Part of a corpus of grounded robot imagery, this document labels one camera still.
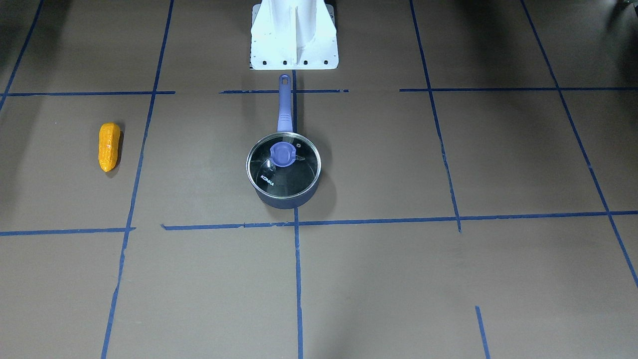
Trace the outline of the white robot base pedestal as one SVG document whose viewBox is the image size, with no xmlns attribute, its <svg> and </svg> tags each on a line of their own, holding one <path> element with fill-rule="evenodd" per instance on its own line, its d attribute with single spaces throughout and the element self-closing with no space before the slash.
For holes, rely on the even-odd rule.
<svg viewBox="0 0 638 359">
<path fill-rule="evenodd" d="M 252 7 L 253 70 L 333 70 L 339 65 L 332 0 L 263 0 Z"/>
</svg>

